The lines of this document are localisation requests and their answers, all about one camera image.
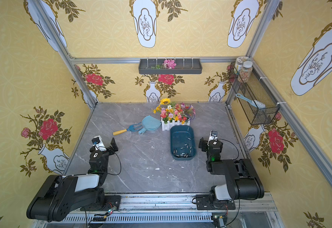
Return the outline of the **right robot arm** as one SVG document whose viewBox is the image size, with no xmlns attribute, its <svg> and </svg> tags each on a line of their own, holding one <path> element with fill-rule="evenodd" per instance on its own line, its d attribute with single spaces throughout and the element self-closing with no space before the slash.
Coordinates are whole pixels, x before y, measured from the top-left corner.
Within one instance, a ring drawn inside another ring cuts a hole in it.
<svg viewBox="0 0 332 228">
<path fill-rule="evenodd" d="M 198 210 L 235 209 L 234 200 L 256 200 L 265 190 L 250 159 L 221 159 L 223 143 L 218 139 L 200 139 L 199 148 L 206 152 L 206 169 L 225 177 L 225 184 L 213 186 L 208 196 L 197 196 Z"/>
</svg>

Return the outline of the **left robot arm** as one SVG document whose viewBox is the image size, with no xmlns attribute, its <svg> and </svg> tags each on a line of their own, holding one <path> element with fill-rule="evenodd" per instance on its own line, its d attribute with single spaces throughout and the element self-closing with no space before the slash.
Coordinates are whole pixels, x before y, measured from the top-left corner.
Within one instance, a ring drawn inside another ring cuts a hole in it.
<svg viewBox="0 0 332 228">
<path fill-rule="evenodd" d="M 76 209 L 83 211 L 117 211 L 119 195 L 106 196 L 102 185 L 109 175 L 109 157 L 116 155 L 118 146 L 114 139 L 105 147 L 99 136 L 92 139 L 90 169 L 86 174 L 50 175 L 28 206 L 29 219 L 48 222 L 62 221 Z"/>
</svg>

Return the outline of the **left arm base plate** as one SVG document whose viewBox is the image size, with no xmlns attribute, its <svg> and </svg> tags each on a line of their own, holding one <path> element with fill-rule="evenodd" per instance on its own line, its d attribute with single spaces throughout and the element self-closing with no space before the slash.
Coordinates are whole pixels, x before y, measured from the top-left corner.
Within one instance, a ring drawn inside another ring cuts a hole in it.
<svg viewBox="0 0 332 228">
<path fill-rule="evenodd" d="M 120 202 L 120 195 L 105 195 L 103 201 L 100 203 L 99 211 L 118 211 Z"/>
</svg>

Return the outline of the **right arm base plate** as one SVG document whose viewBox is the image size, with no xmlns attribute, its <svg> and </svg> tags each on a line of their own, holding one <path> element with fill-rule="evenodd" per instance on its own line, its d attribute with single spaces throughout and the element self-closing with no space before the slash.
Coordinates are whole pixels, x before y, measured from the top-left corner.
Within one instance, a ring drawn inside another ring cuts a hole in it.
<svg viewBox="0 0 332 228">
<path fill-rule="evenodd" d="M 236 206 L 233 200 L 217 200 L 215 196 L 198 194 L 192 201 L 196 205 L 197 210 L 235 210 Z"/>
</svg>

